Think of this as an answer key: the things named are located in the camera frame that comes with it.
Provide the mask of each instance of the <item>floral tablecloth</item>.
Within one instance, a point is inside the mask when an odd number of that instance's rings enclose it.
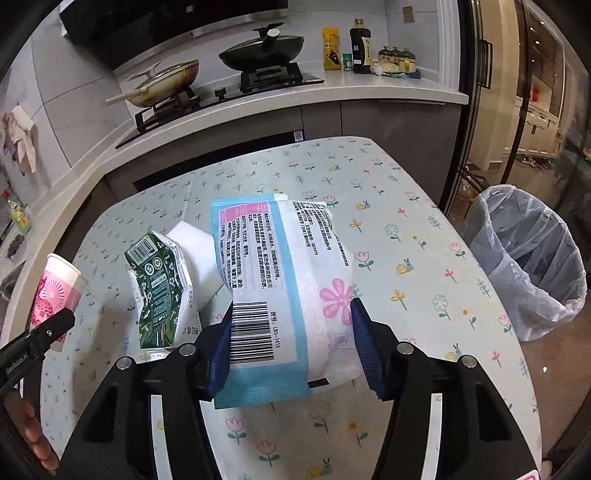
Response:
[[[41,382],[41,420],[58,454],[106,372],[122,355],[149,361],[138,343],[134,296],[123,252],[147,229],[166,234],[182,219],[210,231],[213,199],[286,193],[324,200],[335,231],[354,252],[354,295],[373,320],[427,355],[477,357],[541,462],[540,422],[527,365],[486,275],[417,183],[365,138],[328,138],[277,147],[200,168],[107,210],[74,264],[89,280],[62,353],[50,352]],[[223,287],[201,312],[221,321]],[[249,408],[203,403],[207,432],[227,480],[369,479],[391,403],[364,377],[323,394]],[[434,478],[441,398],[433,396],[424,479]],[[162,428],[154,418],[154,430]],[[155,449],[162,443],[155,437]]]

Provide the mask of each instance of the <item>barcode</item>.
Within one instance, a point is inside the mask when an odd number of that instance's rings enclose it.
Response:
[[[230,363],[274,359],[267,302],[235,303],[230,332]]]
[[[156,253],[156,245],[154,245],[154,242],[149,236],[145,236],[130,248],[127,253],[131,257],[131,260],[139,265]]]

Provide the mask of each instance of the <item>frying pan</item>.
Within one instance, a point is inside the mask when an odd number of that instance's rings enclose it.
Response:
[[[279,35],[277,27],[283,23],[255,28],[259,38],[234,45],[219,54],[220,60],[233,70],[254,72],[277,65],[286,65],[298,56],[304,37]]]
[[[173,65],[160,72],[156,72],[156,67],[159,64],[160,62],[155,63],[147,70],[129,77],[127,80],[133,80],[146,75],[148,79],[130,92],[125,92],[107,99],[107,105],[129,100],[132,105],[149,108],[189,87],[195,81],[197,72],[199,72],[198,60],[179,63],[178,65]]]

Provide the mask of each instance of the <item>trash can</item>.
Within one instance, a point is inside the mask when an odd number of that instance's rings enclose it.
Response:
[[[583,260],[566,223],[512,185],[476,197],[462,238],[488,276],[517,338],[536,340],[583,308]]]

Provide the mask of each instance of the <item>kitchen counter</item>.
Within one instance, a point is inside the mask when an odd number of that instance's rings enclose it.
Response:
[[[341,100],[385,99],[465,105],[468,96],[427,79],[391,79],[352,72],[309,73],[325,78],[318,85],[275,90],[235,99],[184,116],[116,150],[115,145],[134,128],[130,119],[103,139],[34,205],[33,228],[27,236],[27,262],[8,306],[0,345],[22,333],[46,263],[78,208],[109,172],[179,138],[206,128],[258,113]]]

